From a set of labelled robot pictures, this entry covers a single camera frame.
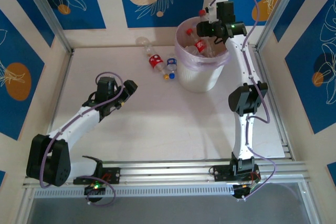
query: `cable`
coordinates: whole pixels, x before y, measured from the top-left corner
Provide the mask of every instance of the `cable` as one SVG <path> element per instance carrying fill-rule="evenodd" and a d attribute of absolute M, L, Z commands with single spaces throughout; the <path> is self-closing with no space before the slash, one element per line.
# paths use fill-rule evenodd
<path fill-rule="evenodd" d="M 43 174 L 44 174 L 44 168 L 45 168 L 45 165 L 46 165 L 46 160 L 47 160 L 48 153 L 49 153 L 49 151 L 50 151 L 50 149 L 51 149 L 53 143 L 55 142 L 55 140 L 56 140 L 60 135 L 62 135 L 62 133 L 64 132 L 64 130 L 66 130 L 70 125 L 72 125 L 75 121 L 77 121 L 77 120 L 78 120 L 79 118 L 81 118 L 83 115 L 89 113 L 90 111 L 92 111 L 92 110 L 94 110 L 94 109 L 96 109 L 96 108 L 98 108 L 98 107 L 100 107 L 100 106 L 103 106 L 103 105 L 105 105 L 105 104 L 107 104 L 107 103 L 109 103 L 109 102 L 114 101 L 115 99 L 117 99 L 117 98 L 121 95 L 121 93 L 122 93 L 122 91 L 123 91 L 123 81 L 122 81 L 122 78 L 121 78 L 119 75 L 117 75 L 116 73 L 113 73 L 113 72 L 103 72 L 103 73 L 100 73 L 100 74 L 97 75 L 97 77 L 96 77 L 96 84 L 98 84 L 98 81 L 97 81 L 98 78 L 99 78 L 101 75 L 106 74 L 106 73 L 112 74 L 112 75 L 116 76 L 116 77 L 120 80 L 120 82 L 121 82 L 121 89 L 120 89 L 119 93 L 118 93 L 115 97 L 113 97 L 112 99 L 107 100 L 107 101 L 104 101 L 104 102 L 102 102 L 102 103 L 99 103 L 99 104 L 97 104 L 97 105 L 95 105 L 95 106 L 93 106 L 93 107 L 91 107 L 91 108 L 85 110 L 85 111 L 82 113 L 82 115 L 77 115 L 77 116 L 75 116 L 70 122 L 68 122 L 68 123 L 67 123 L 67 124 L 60 130 L 60 132 L 56 133 L 56 135 L 51 139 L 50 143 L 48 144 L 48 146 L 47 146 L 47 148 L 46 148 L 46 151 L 44 152 L 44 155 L 43 155 L 43 158 L 42 158 L 42 162 L 41 162 L 41 169 L 40 169 L 40 176 L 39 176 L 39 181 L 40 181 L 40 186 L 41 186 L 41 188 L 48 188 L 48 187 L 51 185 L 51 184 L 49 184 L 49 185 L 46 185 L 46 186 L 45 186 L 45 185 L 43 184 Z"/>
<path fill-rule="evenodd" d="M 212 0 L 212 2 L 210 3 L 210 6 L 213 5 L 215 1 L 216 1 L 216 0 Z M 266 184 L 266 182 L 269 181 L 269 180 L 273 177 L 273 175 L 274 175 L 275 172 L 277 171 L 277 165 L 276 165 L 276 163 L 274 163 L 274 162 L 273 162 L 271 159 L 269 159 L 269 158 L 263 157 L 263 156 L 261 156 L 261 155 L 255 153 L 255 152 L 249 147 L 249 143 L 248 143 L 248 127 L 249 127 L 249 121 L 250 121 L 251 118 L 256 118 L 256 119 L 258 119 L 258 120 L 261 120 L 261 121 L 264 122 L 264 123 L 270 123 L 269 111 L 268 111 L 268 109 L 267 109 L 267 106 L 266 106 L 265 100 L 264 100 L 264 98 L 263 98 L 263 95 L 261 94 L 261 91 L 260 91 L 260 89 L 259 89 L 257 83 L 255 82 L 254 78 L 253 78 L 252 71 L 251 71 L 251 66 L 250 66 L 250 64 L 249 64 L 249 62 L 248 62 L 248 58 L 247 58 L 247 55 L 246 55 L 246 51 L 245 51 L 245 49 L 244 49 L 245 46 L 246 46 L 247 40 L 248 40 L 248 38 L 250 37 L 250 35 L 252 34 L 252 32 L 254 31 L 254 29 L 256 28 L 256 26 L 257 26 L 257 24 L 258 24 L 258 22 L 259 22 L 259 17 L 260 17 L 260 10 L 259 10 L 259 6 L 258 6 L 258 2 L 257 2 L 257 0 L 253 0 L 253 1 L 254 1 L 255 5 L 256 5 L 256 9 L 257 9 L 257 19 L 256 19 L 256 21 L 255 21 L 255 23 L 254 23 L 254 25 L 253 25 L 251 31 L 246 35 L 246 38 L 245 38 L 245 40 L 244 40 L 244 42 L 243 42 L 243 45 L 242 45 L 242 51 L 243 51 L 244 60 L 245 60 L 246 66 L 247 66 L 247 70 L 248 70 L 249 78 L 250 78 L 251 82 L 253 83 L 254 87 L 256 88 L 257 93 L 258 93 L 258 95 L 259 95 L 259 97 L 260 97 L 260 99 L 261 99 L 261 103 L 262 103 L 262 105 L 263 105 L 263 107 L 264 107 L 264 109 L 265 109 L 265 113 L 266 113 L 266 118 L 267 118 L 267 119 L 265 120 L 265 119 L 263 119 L 263 118 L 261 118 L 261 117 L 259 117 L 259 116 L 256 116 L 256 115 L 252 115 L 252 116 L 249 116 L 248 118 L 246 118 L 247 123 L 246 123 L 246 137 L 245 137 L 245 139 L 246 139 L 246 146 L 247 146 L 248 150 L 249 150 L 253 155 L 255 155 L 255 156 L 257 156 L 257 157 L 259 157 L 259 158 L 261 158 L 261 159 L 263 159 L 263 160 L 265 160 L 265 161 L 269 161 L 269 162 L 271 162 L 271 163 L 273 164 L 273 166 L 274 166 L 274 170 L 273 170 L 273 172 L 271 173 L 271 175 L 270 175 L 270 176 L 269 176 L 269 177 L 268 177 L 268 178 L 267 178 L 267 179 L 266 179 L 266 180 L 265 180 L 265 181 L 264 181 L 258 188 L 256 188 L 252 193 L 250 193 L 250 194 L 247 195 L 245 198 L 243 198 L 243 200 L 246 200 L 247 198 L 249 198 L 250 196 L 252 196 L 256 191 L 258 191 L 259 189 L 261 189 L 261 188 Z"/>
<path fill-rule="evenodd" d="M 91 202 L 91 201 L 89 200 L 89 195 L 90 195 L 90 193 L 94 191 L 94 190 L 92 190 L 92 191 L 89 192 L 89 193 L 87 194 L 87 196 L 86 196 L 86 200 L 87 200 L 88 204 L 93 205 L 93 206 L 95 206 L 95 207 L 109 207 L 109 206 L 111 206 L 111 205 L 114 203 L 114 200 L 116 199 L 116 191 L 115 191 L 115 189 L 113 188 L 113 186 L 112 186 L 110 183 L 108 183 L 106 180 L 103 180 L 103 179 L 101 179 L 101 178 L 92 177 L 92 176 L 80 176 L 80 178 L 94 179 L 94 180 L 100 181 L 100 182 L 106 184 L 108 187 L 110 187 L 111 190 L 112 190 L 112 192 L 113 192 L 113 199 L 112 199 L 110 202 L 108 202 L 108 203 L 106 203 L 106 204 L 98 205 L 98 204 L 96 204 L 96 203 L 94 203 L 94 202 Z"/>

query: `white platform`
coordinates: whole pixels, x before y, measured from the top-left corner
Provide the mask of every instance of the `white platform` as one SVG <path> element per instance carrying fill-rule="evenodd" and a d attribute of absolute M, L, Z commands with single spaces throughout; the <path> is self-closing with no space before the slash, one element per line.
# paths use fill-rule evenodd
<path fill-rule="evenodd" d="M 166 58 L 174 47 L 156 47 Z M 113 71 L 134 80 L 135 94 L 106 117 L 71 150 L 72 158 L 94 156 L 104 161 L 158 161 L 231 158 L 234 115 L 228 95 L 237 87 L 237 62 L 232 60 L 207 93 L 184 90 L 178 80 L 154 72 L 142 48 L 76 49 L 52 129 L 72 117 L 96 91 L 96 75 Z M 260 107 L 258 115 L 265 117 Z M 273 116 L 254 124 L 253 148 L 267 157 L 284 157 Z"/>

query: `white wall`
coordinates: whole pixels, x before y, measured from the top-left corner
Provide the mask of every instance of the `white wall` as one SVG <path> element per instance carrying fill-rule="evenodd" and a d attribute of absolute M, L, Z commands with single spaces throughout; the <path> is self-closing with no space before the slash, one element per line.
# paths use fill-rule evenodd
<path fill-rule="evenodd" d="M 47 131 L 68 55 L 57 39 L 49 48 L 16 0 L 0 0 L 0 9 L 45 63 L 18 141 L 0 133 L 0 170 L 6 172 L 0 189 L 0 222 L 10 223 L 21 200 L 31 140 Z"/>
<path fill-rule="evenodd" d="M 261 56 L 265 59 L 280 114 L 293 151 L 307 163 L 319 208 L 326 223 L 336 223 L 336 189 L 327 164 L 336 161 L 336 124 L 313 134 L 285 57 L 327 0 L 306 0 L 279 43 L 272 35 Z"/>
<path fill-rule="evenodd" d="M 207 6 L 212 0 L 205 0 Z M 174 45 L 175 27 L 158 28 L 127 28 L 122 0 L 98 0 L 106 29 L 67 30 L 65 34 L 74 48 L 106 47 L 106 46 L 135 46 L 138 37 L 147 37 L 156 46 Z M 256 43 L 264 26 L 255 29 L 250 38 Z"/>

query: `white trash can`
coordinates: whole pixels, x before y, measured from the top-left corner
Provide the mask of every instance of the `white trash can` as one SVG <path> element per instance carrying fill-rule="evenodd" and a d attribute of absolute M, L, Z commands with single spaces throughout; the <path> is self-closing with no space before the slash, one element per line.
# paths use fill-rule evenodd
<path fill-rule="evenodd" d="M 175 37 L 175 54 L 179 60 L 177 63 L 177 76 L 179 83 L 191 92 L 206 92 L 212 89 L 224 65 L 230 56 L 223 43 L 216 45 L 216 57 L 204 58 L 188 53 L 184 48 L 192 45 L 190 37 L 186 34 L 189 28 L 196 30 L 199 17 L 190 18 L 182 22 Z"/>

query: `red bottle label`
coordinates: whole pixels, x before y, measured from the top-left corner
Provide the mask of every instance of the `red bottle label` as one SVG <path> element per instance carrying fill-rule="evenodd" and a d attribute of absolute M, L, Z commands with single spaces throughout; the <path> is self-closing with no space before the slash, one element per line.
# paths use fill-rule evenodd
<path fill-rule="evenodd" d="M 205 44 L 205 41 L 204 40 L 199 40 L 196 44 L 195 44 L 195 47 L 197 47 L 198 51 L 199 52 L 203 52 L 204 49 L 206 48 L 206 44 Z"/>
<path fill-rule="evenodd" d="M 160 62 L 163 62 L 163 60 L 159 55 L 153 55 L 151 58 L 149 58 L 149 64 L 152 66 L 152 68 L 154 68 Z"/>

